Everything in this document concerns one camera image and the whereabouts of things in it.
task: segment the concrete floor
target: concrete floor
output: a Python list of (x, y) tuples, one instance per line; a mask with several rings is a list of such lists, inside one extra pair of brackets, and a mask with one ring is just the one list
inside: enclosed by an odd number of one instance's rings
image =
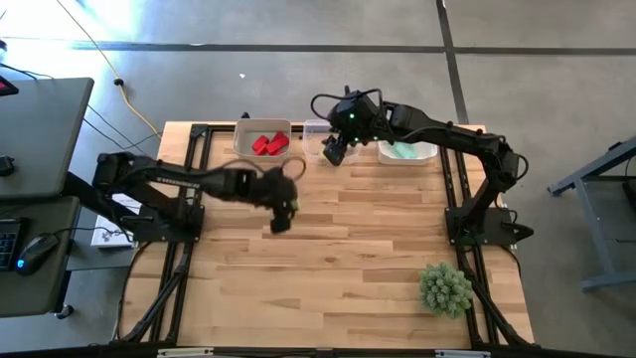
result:
[[(183, 44), (442, 46), (434, 0), (69, 1), (102, 41)], [(455, 46), (636, 47), (630, 0), (446, 0)], [(151, 132), (131, 114), (96, 51), (69, 50), (51, 39), (85, 40), (55, 2), (0, 1), (6, 63), (55, 77), (92, 77), (90, 103), (139, 140)], [(305, 119), (317, 92), (382, 88), (388, 100), (457, 120), (443, 54), (108, 52), (137, 108), (167, 120), (253, 116)], [(583, 294), (581, 279), (600, 273), (574, 193), (554, 199), (546, 187), (616, 141), (636, 134), (636, 58), (631, 56), (457, 56), (471, 123), (506, 134), (531, 171), (506, 195), (535, 235), (519, 244), (528, 309), (537, 342), (585, 352), (636, 356), (636, 285)], [(20, 75), (0, 71), (18, 80)], [(92, 113), (86, 119), (117, 138)], [(157, 140), (142, 148), (154, 153)], [(83, 126), (72, 171), (89, 180), (96, 154), (114, 151)], [(636, 165), (630, 170), (636, 174)], [(634, 245), (616, 248), (626, 267)], [(106, 342), (122, 270), (74, 273), (68, 295), (76, 315), (0, 320), (0, 351)]]

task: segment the wooden tabletop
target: wooden tabletop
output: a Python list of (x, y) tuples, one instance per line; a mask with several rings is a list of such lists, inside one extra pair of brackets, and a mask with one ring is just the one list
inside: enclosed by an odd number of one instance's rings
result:
[[(183, 164), (191, 124), (166, 124), (158, 158)], [(209, 168), (235, 159), (232, 146), (231, 133), (215, 134)], [(291, 153), (303, 156), (299, 134), (293, 134)], [(484, 173), (476, 157), (465, 161), (475, 192)], [(179, 345), (469, 347), (464, 317), (434, 317), (418, 300), (419, 270), (441, 262), (456, 266), (446, 237), (439, 156), (420, 167), (385, 166), (370, 144), (352, 165), (308, 163), (297, 186), (300, 211), (283, 235), (269, 232), (268, 211), (204, 196), (206, 222), (193, 254)], [(456, 197), (461, 203), (459, 191)], [(157, 294), (165, 251), (165, 244), (153, 244), (136, 263), (125, 294), (124, 334)], [(533, 341), (515, 262), (501, 248), (483, 251), (494, 301)], [(162, 336), (172, 305), (171, 298)], [(479, 303), (476, 311), (486, 339)]]

